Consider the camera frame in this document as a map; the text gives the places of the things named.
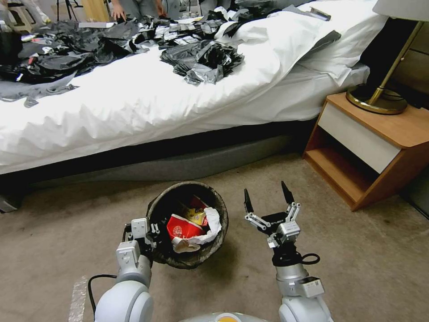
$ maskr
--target floor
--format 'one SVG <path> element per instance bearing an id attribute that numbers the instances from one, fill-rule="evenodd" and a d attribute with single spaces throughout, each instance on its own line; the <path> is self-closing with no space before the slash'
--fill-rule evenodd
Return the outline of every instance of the floor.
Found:
<path id="1" fill-rule="evenodd" d="M 204 178 L 228 208 L 221 250 L 196 270 L 154 264 L 153 321 L 174 322 L 232 310 L 279 321 L 280 294 L 264 236 L 244 221 L 243 189 L 256 214 L 285 208 L 280 180 L 302 204 L 297 246 L 318 253 L 320 277 L 336 322 L 423 322 L 429 316 L 429 221 L 394 196 L 351 213 L 297 154 Z M 116 274 L 124 223 L 142 217 L 171 182 L 96 182 L 32 193 L 0 215 L 0 321 L 67 321 L 82 276 Z M 111 280 L 94 282 L 96 299 Z M 84 321 L 91 321 L 88 297 Z"/>

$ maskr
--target tripod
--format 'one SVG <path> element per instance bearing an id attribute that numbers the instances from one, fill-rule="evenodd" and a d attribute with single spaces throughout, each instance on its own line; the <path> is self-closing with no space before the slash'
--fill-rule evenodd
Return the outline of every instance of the tripod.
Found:
<path id="1" fill-rule="evenodd" d="M 77 21 L 77 18 L 76 18 L 75 12 L 73 10 L 72 4 L 70 3 L 70 0 L 64 0 L 64 2 L 65 2 L 66 7 L 67 7 L 68 18 L 71 20 L 72 19 L 72 13 L 73 13 L 74 18 Z M 82 7 L 82 6 L 79 6 L 76 1 L 75 1 L 75 4 L 76 4 L 76 7 Z M 59 21 L 59 0 L 57 0 L 57 21 Z"/>

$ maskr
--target dark trash can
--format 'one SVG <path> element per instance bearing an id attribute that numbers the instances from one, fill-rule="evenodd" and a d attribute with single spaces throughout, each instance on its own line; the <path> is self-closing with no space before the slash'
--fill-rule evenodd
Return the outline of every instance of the dark trash can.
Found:
<path id="1" fill-rule="evenodd" d="M 198 251 L 178 254 L 173 251 L 167 223 L 171 214 L 177 213 L 177 201 L 186 200 L 192 195 L 218 211 L 222 229 L 213 241 L 201 245 Z M 158 224 L 160 230 L 154 239 L 157 243 L 152 253 L 154 261 L 180 269 L 192 269 L 202 264 L 220 248 L 228 230 L 228 212 L 222 197 L 212 187 L 197 181 L 181 182 L 164 190 L 149 203 L 146 217 L 151 224 Z"/>

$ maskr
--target nightstand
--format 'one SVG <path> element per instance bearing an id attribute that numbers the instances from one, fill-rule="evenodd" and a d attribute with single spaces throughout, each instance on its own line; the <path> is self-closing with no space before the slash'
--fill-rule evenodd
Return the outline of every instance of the nightstand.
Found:
<path id="1" fill-rule="evenodd" d="M 429 111 L 374 114 L 329 95 L 303 158 L 352 211 L 397 193 L 429 164 Z"/>

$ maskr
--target white drawer front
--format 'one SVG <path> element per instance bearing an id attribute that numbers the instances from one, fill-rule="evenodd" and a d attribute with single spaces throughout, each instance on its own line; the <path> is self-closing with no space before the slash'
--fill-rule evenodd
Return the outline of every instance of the white drawer front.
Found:
<path id="1" fill-rule="evenodd" d="M 382 173 L 400 151 L 329 102 L 320 117 L 319 126 L 378 173 Z"/>

